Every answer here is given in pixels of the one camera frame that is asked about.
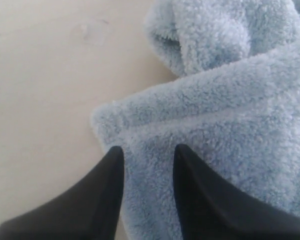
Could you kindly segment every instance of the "towel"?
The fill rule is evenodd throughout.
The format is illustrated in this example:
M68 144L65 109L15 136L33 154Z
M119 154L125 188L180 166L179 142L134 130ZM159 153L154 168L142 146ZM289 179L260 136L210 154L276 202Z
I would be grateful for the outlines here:
M125 154L131 240L181 240L173 155L189 145L249 195L300 217L300 0L157 0L150 47L179 78L97 107L93 132Z

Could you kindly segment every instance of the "table surface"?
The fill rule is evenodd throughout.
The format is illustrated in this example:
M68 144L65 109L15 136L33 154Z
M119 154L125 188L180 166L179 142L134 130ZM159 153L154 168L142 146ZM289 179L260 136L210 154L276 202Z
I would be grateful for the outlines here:
M174 78L143 34L151 4L0 0L0 223L59 195L102 158L93 108Z

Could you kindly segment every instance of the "black plastic tip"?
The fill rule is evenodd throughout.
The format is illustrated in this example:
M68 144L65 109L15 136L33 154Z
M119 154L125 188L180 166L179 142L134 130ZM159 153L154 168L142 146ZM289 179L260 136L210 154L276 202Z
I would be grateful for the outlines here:
M0 226L0 240L113 240L124 190L124 153L112 147L81 181Z
M185 240L300 240L300 218L242 192L187 145L175 149L173 187Z

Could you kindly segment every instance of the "black object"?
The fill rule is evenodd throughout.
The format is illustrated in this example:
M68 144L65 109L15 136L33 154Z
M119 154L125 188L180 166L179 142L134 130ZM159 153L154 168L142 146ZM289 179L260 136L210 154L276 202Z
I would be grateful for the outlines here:
M0 226L0 240L114 240L124 190L124 154L113 147L68 191Z
M185 240L300 240L300 218L240 191L187 145L175 149L173 184Z
M173 187L184 240L300 240L300 218L240 191L184 144L175 148ZM123 190L116 146L68 191L3 223L0 240L114 240Z

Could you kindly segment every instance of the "fluffy towel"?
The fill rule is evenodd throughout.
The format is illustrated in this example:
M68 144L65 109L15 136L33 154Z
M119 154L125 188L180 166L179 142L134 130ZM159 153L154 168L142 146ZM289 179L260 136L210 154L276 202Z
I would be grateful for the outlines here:
M180 78L98 107L104 151L122 146L132 240L180 240L176 144L244 192L300 216L300 0L157 0L153 51Z

